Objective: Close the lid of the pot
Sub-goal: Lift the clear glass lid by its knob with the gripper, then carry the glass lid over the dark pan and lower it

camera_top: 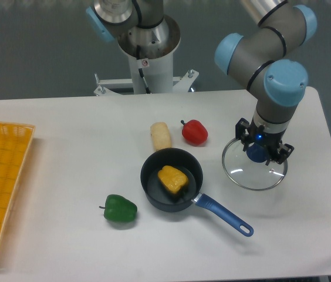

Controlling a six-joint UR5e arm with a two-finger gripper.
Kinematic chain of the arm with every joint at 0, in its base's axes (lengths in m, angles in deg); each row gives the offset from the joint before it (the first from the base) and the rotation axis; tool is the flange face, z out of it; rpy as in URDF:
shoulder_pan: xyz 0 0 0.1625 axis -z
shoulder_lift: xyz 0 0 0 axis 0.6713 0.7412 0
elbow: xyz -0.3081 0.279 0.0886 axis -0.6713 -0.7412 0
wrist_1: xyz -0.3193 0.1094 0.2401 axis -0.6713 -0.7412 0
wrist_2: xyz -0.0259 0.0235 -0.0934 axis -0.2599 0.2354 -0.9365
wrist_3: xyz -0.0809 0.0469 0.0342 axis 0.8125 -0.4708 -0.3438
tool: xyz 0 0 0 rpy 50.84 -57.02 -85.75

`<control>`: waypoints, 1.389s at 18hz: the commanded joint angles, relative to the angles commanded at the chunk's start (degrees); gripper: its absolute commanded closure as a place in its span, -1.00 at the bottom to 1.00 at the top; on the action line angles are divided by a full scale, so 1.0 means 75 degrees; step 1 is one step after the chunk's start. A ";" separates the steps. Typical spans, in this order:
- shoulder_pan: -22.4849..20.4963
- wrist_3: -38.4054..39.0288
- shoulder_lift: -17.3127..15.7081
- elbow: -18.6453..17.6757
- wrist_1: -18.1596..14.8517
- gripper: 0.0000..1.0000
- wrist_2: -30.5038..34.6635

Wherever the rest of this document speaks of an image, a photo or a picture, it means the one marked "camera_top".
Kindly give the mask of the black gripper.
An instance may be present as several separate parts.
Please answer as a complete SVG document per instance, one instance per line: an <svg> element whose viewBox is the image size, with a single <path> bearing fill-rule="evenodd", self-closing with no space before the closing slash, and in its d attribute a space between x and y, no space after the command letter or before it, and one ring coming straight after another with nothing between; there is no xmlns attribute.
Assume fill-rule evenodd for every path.
<svg viewBox="0 0 331 282"><path fill-rule="evenodd" d="M248 153L267 152L266 164L275 162L281 165L294 151L294 147L282 143L285 127L264 120L252 119L251 124L244 118L235 125L235 138Z"/></svg>

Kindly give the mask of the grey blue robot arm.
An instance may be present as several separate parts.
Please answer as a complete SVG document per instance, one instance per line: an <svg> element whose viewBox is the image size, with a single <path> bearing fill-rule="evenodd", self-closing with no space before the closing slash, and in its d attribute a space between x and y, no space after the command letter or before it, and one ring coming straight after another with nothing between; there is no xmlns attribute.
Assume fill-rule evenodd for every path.
<svg viewBox="0 0 331 282"><path fill-rule="evenodd" d="M235 137L259 163L283 163L293 147L282 136L308 85L305 68L286 55L316 32L314 12L288 1L242 1L258 31L250 38L227 35L215 64L257 100L251 121L241 119ZM95 1L86 10L92 28L106 42L117 41L128 57L135 93L171 93L173 53L181 35L162 1Z"/></svg>

